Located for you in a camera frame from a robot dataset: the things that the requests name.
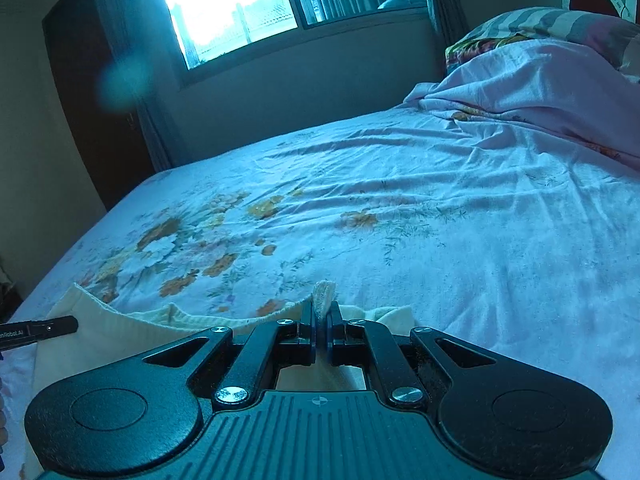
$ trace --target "metal screw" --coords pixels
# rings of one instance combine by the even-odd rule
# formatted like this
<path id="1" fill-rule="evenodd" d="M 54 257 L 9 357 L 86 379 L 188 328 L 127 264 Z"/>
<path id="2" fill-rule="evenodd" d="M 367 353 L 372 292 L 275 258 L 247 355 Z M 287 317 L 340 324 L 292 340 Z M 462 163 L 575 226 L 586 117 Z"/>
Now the metal screw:
<path id="1" fill-rule="evenodd" d="M 391 398 L 399 404 L 417 404 L 423 397 L 423 393 L 413 386 L 401 386 L 391 393 Z"/>
<path id="2" fill-rule="evenodd" d="M 216 391 L 216 399 L 225 404 L 237 404 L 249 396 L 249 393 L 240 386 L 227 386 Z"/>

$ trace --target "pillow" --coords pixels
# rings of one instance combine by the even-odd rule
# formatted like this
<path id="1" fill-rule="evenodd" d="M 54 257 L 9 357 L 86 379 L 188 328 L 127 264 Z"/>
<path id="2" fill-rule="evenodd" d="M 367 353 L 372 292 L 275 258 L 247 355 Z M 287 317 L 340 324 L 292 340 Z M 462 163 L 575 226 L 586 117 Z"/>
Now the pillow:
<path id="1" fill-rule="evenodd" d="M 476 27 L 447 49 L 447 74 L 513 41 L 545 38 L 590 46 L 622 75 L 640 81 L 639 25 L 616 16 L 551 7 L 505 12 Z"/>

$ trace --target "window frame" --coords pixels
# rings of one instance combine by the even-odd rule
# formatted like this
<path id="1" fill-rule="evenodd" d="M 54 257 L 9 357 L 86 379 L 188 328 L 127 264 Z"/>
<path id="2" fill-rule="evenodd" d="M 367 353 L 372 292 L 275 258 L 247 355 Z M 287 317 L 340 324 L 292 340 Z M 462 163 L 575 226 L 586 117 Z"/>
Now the window frame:
<path id="1" fill-rule="evenodd" d="M 186 88 L 236 66 L 309 41 L 361 28 L 429 19 L 427 7 L 411 6 L 402 9 L 375 9 L 356 16 L 307 23 L 302 1 L 289 0 L 289 3 L 296 20 L 296 28 L 249 43 L 189 69 L 180 49 L 166 1 L 152 0 L 154 9 L 152 12 L 154 12 L 155 18 L 158 19 L 158 32 L 162 44 L 166 46 L 167 54 L 170 56 L 180 88 Z"/>

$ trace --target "crosshair logo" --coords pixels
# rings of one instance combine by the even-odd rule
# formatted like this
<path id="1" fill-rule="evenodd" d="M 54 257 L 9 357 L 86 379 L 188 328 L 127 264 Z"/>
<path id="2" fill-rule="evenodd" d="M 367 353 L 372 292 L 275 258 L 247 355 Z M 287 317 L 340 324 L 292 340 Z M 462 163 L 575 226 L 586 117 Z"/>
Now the crosshair logo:
<path id="1" fill-rule="evenodd" d="M 311 399 L 311 402 L 314 403 L 316 406 L 324 406 L 326 403 L 329 402 L 329 399 L 327 399 L 326 397 L 317 396 Z"/>

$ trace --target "triangular cutout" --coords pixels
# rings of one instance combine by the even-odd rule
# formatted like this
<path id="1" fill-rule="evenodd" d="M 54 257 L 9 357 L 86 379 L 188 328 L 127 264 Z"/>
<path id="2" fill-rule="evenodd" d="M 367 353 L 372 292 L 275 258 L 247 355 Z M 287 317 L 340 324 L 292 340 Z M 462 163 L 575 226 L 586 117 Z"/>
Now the triangular cutout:
<path id="1" fill-rule="evenodd" d="M 181 345 L 173 346 L 167 350 L 162 350 L 157 354 L 145 357 L 144 361 L 150 365 L 180 368 L 181 366 L 184 366 L 208 340 L 209 339 L 206 337 L 191 339 Z"/>
<path id="2" fill-rule="evenodd" d="M 495 364 L 493 359 L 469 350 L 448 339 L 436 339 L 436 343 L 460 368 L 475 368 L 477 366 Z"/>

